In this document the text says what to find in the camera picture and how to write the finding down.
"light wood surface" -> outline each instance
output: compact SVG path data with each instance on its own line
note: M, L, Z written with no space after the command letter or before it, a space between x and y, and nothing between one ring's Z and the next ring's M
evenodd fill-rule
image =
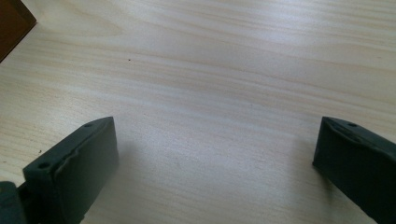
M322 116L396 141L392 1L23 1L0 63L0 180L114 116L82 223L374 223L311 166Z

